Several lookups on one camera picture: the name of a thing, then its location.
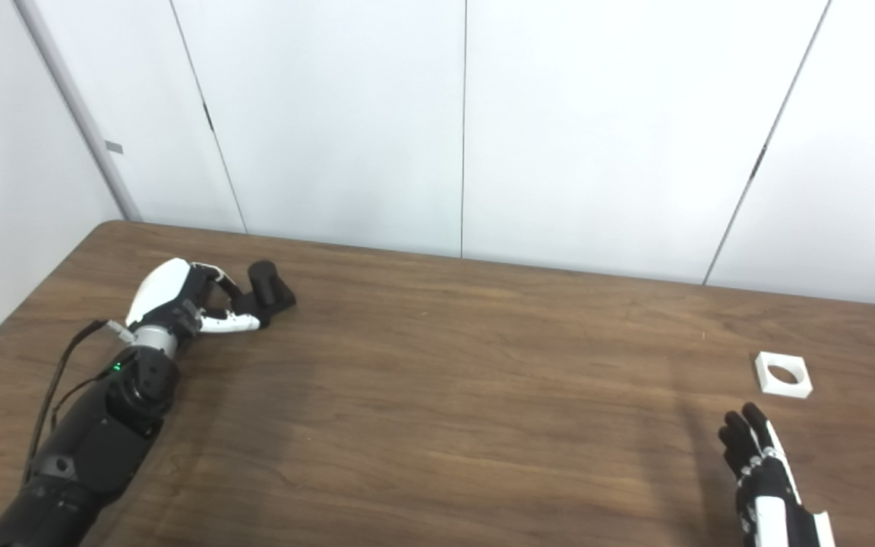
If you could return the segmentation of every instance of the door hinge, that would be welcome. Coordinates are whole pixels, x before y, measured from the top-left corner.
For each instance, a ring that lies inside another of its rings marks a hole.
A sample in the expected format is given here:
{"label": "door hinge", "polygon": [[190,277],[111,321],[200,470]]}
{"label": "door hinge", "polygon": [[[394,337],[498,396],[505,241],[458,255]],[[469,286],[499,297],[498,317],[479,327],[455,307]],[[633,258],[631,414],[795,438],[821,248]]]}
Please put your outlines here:
{"label": "door hinge", "polygon": [[204,108],[204,117],[208,118],[208,128],[211,129],[211,132],[215,132],[215,124],[211,122],[211,113],[208,112],[208,105],[201,101],[201,107]]}

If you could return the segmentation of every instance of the panel seam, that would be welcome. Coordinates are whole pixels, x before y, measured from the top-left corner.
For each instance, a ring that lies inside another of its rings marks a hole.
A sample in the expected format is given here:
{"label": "panel seam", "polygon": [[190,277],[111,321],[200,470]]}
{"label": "panel seam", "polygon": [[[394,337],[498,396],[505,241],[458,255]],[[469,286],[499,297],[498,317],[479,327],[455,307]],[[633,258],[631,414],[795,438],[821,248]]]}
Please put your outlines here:
{"label": "panel seam", "polygon": [[218,157],[222,160],[222,168],[225,170],[225,178],[229,181],[229,190],[232,191],[232,199],[235,201],[235,210],[238,211],[238,218],[242,221],[242,229],[248,233],[249,228],[245,222],[245,215],[242,213],[242,205],[238,201],[238,193],[235,191],[235,185],[232,183],[232,173],[229,172],[229,164],[225,161],[225,153],[222,152],[222,143],[218,140],[218,131],[215,131],[214,124],[211,122],[208,114],[208,103],[204,98],[204,91],[201,89],[201,80],[198,80],[197,70],[194,69],[194,60],[191,60],[191,50],[188,48],[188,39],[185,38],[185,31],[181,28],[181,18],[178,17],[178,11],[174,7],[174,0],[168,0],[171,6],[171,14],[174,15],[174,24],[177,25],[178,34],[181,36],[181,45],[185,48],[185,56],[188,58],[188,67],[191,69],[191,76],[194,76],[194,86],[197,87],[198,97],[201,98],[201,106],[204,107],[205,116],[208,117],[208,127],[211,129],[211,136],[215,139],[215,148],[218,150]]}
{"label": "panel seam", "polygon": [[711,274],[714,273],[715,266],[718,264],[718,259],[722,256],[722,250],[725,249],[725,243],[728,242],[728,237],[731,235],[731,229],[734,227],[738,214],[741,212],[747,193],[751,190],[751,185],[754,183],[754,178],[756,178],[758,169],[761,167],[761,162],[765,158],[765,153],[768,152],[768,146],[772,142],[772,136],[775,134],[775,129],[778,128],[779,122],[782,120],[782,114],[785,113],[785,105],[788,105],[792,91],[795,90],[795,84],[798,83],[799,75],[802,74],[802,69],[805,68],[806,60],[809,59],[809,53],[812,52],[816,38],[819,37],[820,29],[823,28],[823,22],[826,20],[826,15],[829,13],[830,6],[832,6],[832,0],[826,0],[826,7],[823,8],[823,13],[819,16],[819,21],[816,23],[816,28],[813,29],[812,37],[809,38],[809,44],[806,45],[805,52],[802,53],[802,59],[799,60],[799,66],[795,69],[795,74],[792,76],[791,83],[788,84],[788,90],[785,91],[785,98],[782,98],[782,104],[779,106],[778,113],[775,114],[775,120],[772,121],[772,127],[768,130],[765,142],[761,145],[761,151],[758,152],[758,158],[756,159],[756,162],[754,162],[754,166],[751,167],[751,173],[749,174],[749,177],[747,177],[747,182],[744,183],[741,196],[738,198],[738,202],[736,203],[734,210],[731,212],[731,218],[728,219],[725,233],[723,233],[722,239],[720,239],[720,242],[718,243],[718,248],[715,250],[715,256],[711,259],[711,264],[708,266],[707,273],[704,274],[704,280],[701,281],[702,285],[707,285],[711,280]]}

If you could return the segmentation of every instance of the robotic arm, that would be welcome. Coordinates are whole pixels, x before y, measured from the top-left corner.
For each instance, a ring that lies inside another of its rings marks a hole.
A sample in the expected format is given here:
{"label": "robotic arm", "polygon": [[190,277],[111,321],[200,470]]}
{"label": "robotic arm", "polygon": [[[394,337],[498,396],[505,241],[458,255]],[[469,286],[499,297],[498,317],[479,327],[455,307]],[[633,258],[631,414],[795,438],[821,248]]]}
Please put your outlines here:
{"label": "robotic arm", "polygon": [[[100,511],[124,494],[157,439],[180,380],[179,347],[201,333],[264,328],[295,304],[275,264],[254,263],[248,274],[248,294],[219,267],[180,258],[145,278],[122,332],[129,346],[35,451],[24,484],[0,516],[0,547],[80,544]],[[228,295],[229,308],[206,308],[213,286]]]}
{"label": "robotic arm", "polygon": [[735,507],[746,547],[836,547],[826,512],[802,506],[775,427],[754,403],[725,415],[718,436],[738,481]]}

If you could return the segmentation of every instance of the wooden table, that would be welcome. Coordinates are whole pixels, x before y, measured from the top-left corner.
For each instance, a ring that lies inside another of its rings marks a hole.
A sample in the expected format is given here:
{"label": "wooden table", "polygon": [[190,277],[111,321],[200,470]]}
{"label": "wooden table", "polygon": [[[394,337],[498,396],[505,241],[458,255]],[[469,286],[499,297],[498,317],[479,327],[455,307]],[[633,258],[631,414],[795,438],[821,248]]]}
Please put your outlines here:
{"label": "wooden table", "polygon": [[[715,438],[754,400],[837,543],[875,545],[875,305],[125,222],[0,327],[0,511],[56,357],[181,256],[299,306],[195,340],[166,431],[88,545],[741,544]],[[63,391],[118,349],[101,331]],[[805,356],[805,401],[758,350]]]}

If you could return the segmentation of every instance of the black cable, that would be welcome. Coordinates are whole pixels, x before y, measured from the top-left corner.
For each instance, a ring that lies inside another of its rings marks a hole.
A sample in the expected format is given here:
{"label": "black cable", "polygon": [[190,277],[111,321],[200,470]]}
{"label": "black cable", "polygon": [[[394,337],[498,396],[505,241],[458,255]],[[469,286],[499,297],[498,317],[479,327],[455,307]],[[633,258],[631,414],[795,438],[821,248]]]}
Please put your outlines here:
{"label": "black cable", "polygon": [[56,363],[56,370],[52,373],[52,380],[49,382],[49,388],[46,389],[46,397],[43,399],[43,405],[39,408],[39,415],[36,416],[36,426],[32,430],[32,440],[29,442],[29,451],[25,457],[25,470],[22,472],[22,484],[20,487],[25,485],[25,482],[28,482],[29,477],[32,475],[32,458],[36,456],[36,450],[39,449],[39,437],[43,435],[43,425],[46,422],[46,413],[49,412],[49,404],[52,402],[52,396],[56,394],[56,388],[59,386],[59,379],[62,378],[63,371],[66,369],[66,361],[69,360],[73,350],[76,349],[76,346],[80,345],[80,342],[83,342],[87,336],[102,329],[104,325],[107,325],[107,321],[94,320],[88,324],[82,331],[76,333],[76,336],[73,336],[73,339],[70,340],[69,346],[66,346],[66,350],[63,351],[62,356],[59,357],[59,361]]}
{"label": "black cable", "polygon": [[88,384],[92,384],[94,381],[98,381],[101,378],[106,376],[106,371],[100,373],[93,378],[87,378],[87,380],[81,381],[79,384],[76,384],[69,391],[66,392],[66,395],[63,395],[59,398],[59,402],[56,403],[55,407],[52,408],[52,411],[49,412],[49,432],[52,433],[53,429],[56,429],[56,415],[59,414],[59,409],[62,408],[63,403],[66,402],[73,394],[76,394],[77,391],[83,389]]}

